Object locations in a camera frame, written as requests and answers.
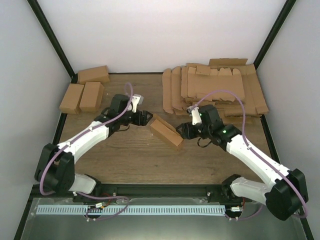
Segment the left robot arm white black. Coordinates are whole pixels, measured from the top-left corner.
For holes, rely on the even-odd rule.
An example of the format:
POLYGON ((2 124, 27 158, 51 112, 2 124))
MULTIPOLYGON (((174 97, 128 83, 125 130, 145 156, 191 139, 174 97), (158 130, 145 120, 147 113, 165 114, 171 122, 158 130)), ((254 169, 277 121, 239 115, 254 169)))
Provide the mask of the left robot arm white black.
POLYGON ((146 110, 138 110, 143 96, 132 97, 116 94, 110 103, 88 127, 74 137, 57 145, 48 143, 42 149, 34 178, 40 189, 55 193, 81 192, 91 202, 102 196, 98 181, 86 174, 75 172, 77 161, 96 144, 118 132, 121 126, 146 126, 153 115, 146 110))

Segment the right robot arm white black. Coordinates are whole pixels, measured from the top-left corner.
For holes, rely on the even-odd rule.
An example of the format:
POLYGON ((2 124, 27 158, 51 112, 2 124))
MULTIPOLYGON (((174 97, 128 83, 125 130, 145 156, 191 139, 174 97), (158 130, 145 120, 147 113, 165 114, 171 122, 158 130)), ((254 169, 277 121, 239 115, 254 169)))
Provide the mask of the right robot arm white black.
POLYGON ((290 170, 274 161, 254 146, 244 131, 232 124, 224 124, 213 105, 187 108, 190 122, 182 123, 176 131, 185 140, 209 139, 249 167, 261 182, 248 180, 234 174, 222 183, 223 198, 229 202, 246 198, 267 207, 277 219, 285 221, 309 200, 305 175, 299 170, 290 170))

